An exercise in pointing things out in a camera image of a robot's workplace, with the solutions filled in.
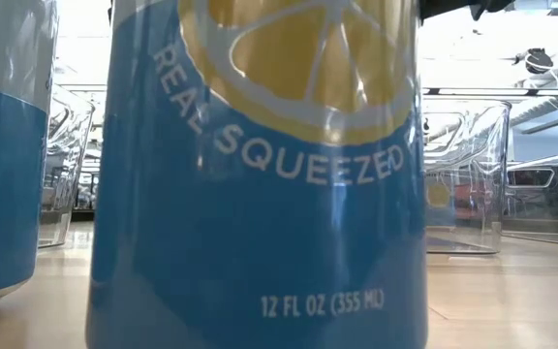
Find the blue lemon soda can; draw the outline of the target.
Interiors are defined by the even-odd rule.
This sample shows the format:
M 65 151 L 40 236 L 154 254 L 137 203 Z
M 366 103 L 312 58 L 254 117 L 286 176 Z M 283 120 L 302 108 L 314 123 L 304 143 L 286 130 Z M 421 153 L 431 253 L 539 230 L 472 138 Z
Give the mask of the blue lemon soda can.
M 0 0 L 0 300 L 33 275 L 57 0 Z
M 419 0 L 111 0 L 88 349 L 425 349 Z

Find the clear plastic bin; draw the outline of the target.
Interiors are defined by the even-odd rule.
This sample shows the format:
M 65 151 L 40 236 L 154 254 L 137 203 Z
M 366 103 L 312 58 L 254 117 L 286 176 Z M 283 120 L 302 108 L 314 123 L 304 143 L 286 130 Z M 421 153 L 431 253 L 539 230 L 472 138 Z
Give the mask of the clear plastic bin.
M 65 243 L 78 194 L 95 107 L 72 91 L 52 87 L 38 246 Z
M 558 243 L 558 155 L 508 166 L 503 235 Z
M 509 119 L 503 101 L 423 101 L 427 251 L 500 251 Z

